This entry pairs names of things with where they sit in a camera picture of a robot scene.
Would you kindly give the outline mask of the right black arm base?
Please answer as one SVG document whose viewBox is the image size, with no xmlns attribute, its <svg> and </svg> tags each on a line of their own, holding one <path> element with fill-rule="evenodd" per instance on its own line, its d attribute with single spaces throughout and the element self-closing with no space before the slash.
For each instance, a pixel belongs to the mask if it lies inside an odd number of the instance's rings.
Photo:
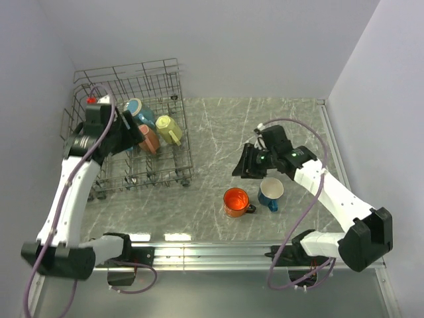
<svg viewBox="0 0 424 318">
<path fill-rule="evenodd" d="M 320 266 L 328 261 L 324 256 L 308 256 L 302 247 L 286 245 L 277 259 L 276 267 Z"/>
</svg>

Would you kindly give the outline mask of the orange enamel mug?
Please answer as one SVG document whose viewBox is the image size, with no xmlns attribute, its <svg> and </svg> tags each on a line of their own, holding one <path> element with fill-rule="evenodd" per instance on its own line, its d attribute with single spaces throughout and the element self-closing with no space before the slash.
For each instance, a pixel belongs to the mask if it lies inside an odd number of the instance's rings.
<svg viewBox="0 0 424 318">
<path fill-rule="evenodd" d="M 225 213 L 233 218 L 256 212 L 256 206 L 250 203 L 247 192 L 238 187 L 233 187 L 225 192 L 223 196 L 223 207 Z"/>
</svg>

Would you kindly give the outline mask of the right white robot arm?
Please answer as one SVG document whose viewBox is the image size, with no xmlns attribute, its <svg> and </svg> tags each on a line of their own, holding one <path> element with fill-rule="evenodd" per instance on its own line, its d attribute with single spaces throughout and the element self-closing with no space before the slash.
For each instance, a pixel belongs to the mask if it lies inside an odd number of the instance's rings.
<svg viewBox="0 0 424 318">
<path fill-rule="evenodd" d="M 293 265 L 314 257 L 340 258 L 351 270 L 361 272 L 393 248 L 393 218 L 384 207 L 374 208 L 359 199 L 326 169 L 325 163 L 305 146 L 292 146 L 280 125 L 255 130 L 258 140 L 244 145 L 233 170 L 243 179 L 262 179 L 275 169 L 316 196 L 341 226 L 340 233 L 307 230 L 283 249 Z"/>
</svg>

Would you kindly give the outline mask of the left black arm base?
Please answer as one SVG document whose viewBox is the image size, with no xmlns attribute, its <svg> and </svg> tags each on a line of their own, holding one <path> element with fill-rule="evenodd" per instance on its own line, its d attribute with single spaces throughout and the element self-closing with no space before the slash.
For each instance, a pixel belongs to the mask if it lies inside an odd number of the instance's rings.
<svg viewBox="0 0 424 318">
<path fill-rule="evenodd" d="M 118 257 L 116 259 L 107 260 L 101 265 L 100 268 L 106 267 L 135 267 L 135 264 L 144 264 L 152 266 L 154 261 L 155 248 L 153 246 L 136 246 L 132 247 L 129 254 L 124 258 Z"/>
</svg>

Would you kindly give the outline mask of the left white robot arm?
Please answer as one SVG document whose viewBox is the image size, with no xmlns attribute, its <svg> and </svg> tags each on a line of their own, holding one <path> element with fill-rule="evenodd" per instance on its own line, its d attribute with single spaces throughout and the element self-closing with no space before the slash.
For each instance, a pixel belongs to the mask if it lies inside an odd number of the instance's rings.
<svg viewBox="0 0 424 318">
<path fill-rule="evenodd" d="M 144 140 L 130 111 L 110 104 L 87 106 L 80 122 L 64 143 L 58 189 L 42 230 L 26 242 L 21 256 L 40 275 L 86 280 L 93 269 L 108 260 L 126 266 L 133 260 L 128 234 L 105 233 L 80 242 L 83 212 L 93 183 L 109 156 Z"/>
</svg>

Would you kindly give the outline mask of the dark blue white-inside mug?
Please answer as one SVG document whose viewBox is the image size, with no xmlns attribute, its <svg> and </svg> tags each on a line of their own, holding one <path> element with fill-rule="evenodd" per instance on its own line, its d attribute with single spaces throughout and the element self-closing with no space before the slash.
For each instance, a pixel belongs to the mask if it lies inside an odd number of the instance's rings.
<svg viewBox="0 0 424 318">
<path fill-rule="evenodd" d="M 271 212 L 278 211 L 278 200 L 284 194 L 283 183 L 276 178 L 264 178 L 258 189 L 258 201 Z"/>
</svg>

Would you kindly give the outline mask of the pale yellow mug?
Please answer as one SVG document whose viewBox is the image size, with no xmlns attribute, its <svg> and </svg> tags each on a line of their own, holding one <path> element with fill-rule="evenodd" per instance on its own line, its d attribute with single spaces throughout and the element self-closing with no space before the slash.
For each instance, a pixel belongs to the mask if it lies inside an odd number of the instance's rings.
<svg viewBox="0 0 424 318">
<path fill-rule="evenodd" d="M 156 120 L 156 130 L 160 134 L 160 136 L 168 143 L 168 144 L 176 144 L 178 146 L 181 145 L 181 139 L 183 136 L 182 129 L 175 122 L 173 118 L 168 115 L 159 116 Z"/>
</svg>

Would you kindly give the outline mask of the salmon pink mug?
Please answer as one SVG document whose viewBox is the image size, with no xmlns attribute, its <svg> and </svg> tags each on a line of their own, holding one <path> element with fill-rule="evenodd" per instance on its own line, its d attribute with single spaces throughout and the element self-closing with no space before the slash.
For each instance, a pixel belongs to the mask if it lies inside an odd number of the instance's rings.
<svg viewBox="0 0 424 318">
<path fill-rule="evenodd" d="M 157 154 L 160 141 L 156 133 L 148 125 L 139 125 L 138 129 L 144 137 L 144 140 L 139 144 L 140 148 L 145 152 Z"/>
</svg>

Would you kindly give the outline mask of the light blue yellow-inside mug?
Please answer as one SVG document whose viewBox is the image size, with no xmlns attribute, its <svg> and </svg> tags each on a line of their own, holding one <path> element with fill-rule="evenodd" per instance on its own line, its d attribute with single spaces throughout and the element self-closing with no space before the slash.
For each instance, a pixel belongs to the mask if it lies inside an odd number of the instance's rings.
<svg viewBox="0 0 424 318">
<path fill-rule="evenodd" d="M 156 128 L 156 119 L 154 112 L 146 106 L 140 99 L 129 99 L 124 106 L 124 110 L 131 112 L 131 115 L 137 125 L 147 125 L 151 129 Z"/>
</svg>

